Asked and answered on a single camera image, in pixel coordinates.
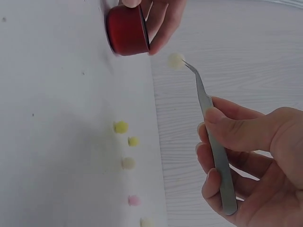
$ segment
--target pink pom pom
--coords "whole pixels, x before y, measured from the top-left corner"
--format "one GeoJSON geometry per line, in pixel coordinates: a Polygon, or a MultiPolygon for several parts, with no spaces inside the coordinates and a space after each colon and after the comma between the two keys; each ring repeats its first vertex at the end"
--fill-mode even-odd
{"type": "Polygon", "coordinates": [[[128,205],[130,206],[139,206],[141,204],[141,200],[136,195],[130,195],[128,196],[128,205]]]}

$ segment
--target pom pom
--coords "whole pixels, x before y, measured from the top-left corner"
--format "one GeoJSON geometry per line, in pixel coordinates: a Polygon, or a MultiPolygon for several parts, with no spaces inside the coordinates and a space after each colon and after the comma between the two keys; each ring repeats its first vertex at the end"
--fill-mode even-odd
{"type": "Polygon", "coordinates": [[[120,122],[114,122],[114,131],[115,133],[119,133],[119,134],[123,134],[126,133],[128,130],[128,123],[124,122],[124,121],[120,121],[120,122]]]}
{"type": "Polygon", "coordinates": [[[139,205],[141,205],[141,200],[136,195],[132,195],[132,196],[130,195],[130,196],[128,196],[128,205],[135,206],[135,207],[139,206],[139,205]]]}
{"type": "Polygon", "coordinates": [[[168,59],[168,66],[174,70],[179,70],[185,65],[183,60],[185,60],[185,58],[182,54],[171,53],[168,59]]]}
{"type": "Polygon", "coordinates": [[[128,137],[128,145],[130,147],[136,147],[139,145],[139,143],[140,143],[140,140],[138,137],[136,137],[136,136],[128,137]]]}
{"type": "Polygon", "coordinates": [[[122,166],[123,169],[131,170],[131,169],[135,168],[136,161],[131,157],[123,158],[121,166],[122,166]]]}
{"type": "Polygon", "coordinates": [[[140,219],[140,227],[155,227],[155,223],[151,219],[142,218],[140,219]]]}

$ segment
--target hand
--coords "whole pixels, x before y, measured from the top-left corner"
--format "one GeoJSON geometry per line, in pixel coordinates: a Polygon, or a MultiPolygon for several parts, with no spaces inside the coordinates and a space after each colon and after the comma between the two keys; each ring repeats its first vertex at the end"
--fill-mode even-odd
{"type": "Polygon", "coordinates": [[[268,115],[213,98],[198,128],[199,163],[208,174],[202,195],[212,209],[238,227],[303,226],[303,112],[279,108],[268,115]],[[206,127],[226,147],[229,162],[259,180],[231,170],[238,211],[226,216],[206,127]],[[273,158],[253,151],[270,152],[273,158]]]}
{"type": "Polygon", "coordinates": [[[151,42],[149,54],[156,54],[170,39],[178,28],[186,0],[121,0],[127,7],[141,4],[151,42]]]}

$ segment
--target yellow pom pom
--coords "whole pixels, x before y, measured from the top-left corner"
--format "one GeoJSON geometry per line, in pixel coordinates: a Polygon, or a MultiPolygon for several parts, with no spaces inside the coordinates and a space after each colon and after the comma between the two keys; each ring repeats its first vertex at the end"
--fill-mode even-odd
{"type": "Polygon", "coordinates": [[[123,133],[126,133],[127,130],[128,130],[128,123],[126,123],[124,121],[120,121],[117,123],[114,122],[115,133],[123,134],[123,133]]]}
{"type": "Polygon", "coordinates": [[[155,227],[155,223],[151,219],[141,218],[140,219],[140,227],[155,227]]]}
{"type": "Polygon", "coordinates": [[[128,137],[128,145],[130,147],[136,147],[139,145],[139,143],[140,143],[140,140],[138,137],[136,137],[136,136],[128,137]]]}
{"type": "Polygon", "coordinates": [[[168,59],[168,66],[174,70],[179,70],[185,65],[183,60],[185,60],[185,58],[182,54],[171,53],[168,59]]]}
{"type": "Polygon", "coordinates": [[[121,166],[123,169],[134,169],[136,166],[136,161],[131,157],[123,158],[121,166]]]}

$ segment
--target fingernail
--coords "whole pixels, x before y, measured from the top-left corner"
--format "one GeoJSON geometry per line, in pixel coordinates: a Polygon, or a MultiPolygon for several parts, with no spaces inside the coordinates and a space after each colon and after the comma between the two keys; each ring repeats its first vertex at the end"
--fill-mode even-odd
{"type": "Polygon", "coordinates": [[[198,135],[199,135],[199,129],[201,128],[201,126],[204,125],[204,122],[200,123],[197,127],[197,132],[198,132],[198,135]]]}
{"type": "Polygon", "coordinates": [[[198,143],[197,145],[196,145],[196,155],[198,154],[197,152],[198,152],[198,148],[201,146],[201,145],[203,145],[204,143],[203,142],[200,142],[200,143],[198,143]]]}
{"type": "Polygon", "coordinates": [[[210,171],[208,171],[208,173],[206,175],[206,180],[205,181],[207,181],[207,179],[209,178],[209,173],[210,173],[210,171]]]}
{"type": "Polygon", "coordinates": [[[211,107],[207,109],[205,120],[209,121],[210,123],[217,124],[222,118],[226,116],[217,108],[211,107]]]}
{"type": "Polygon", "coordinates": [[[135,8],[140,4],[141,0],[122,0],[122,2],[129,8],[135,8]]]}

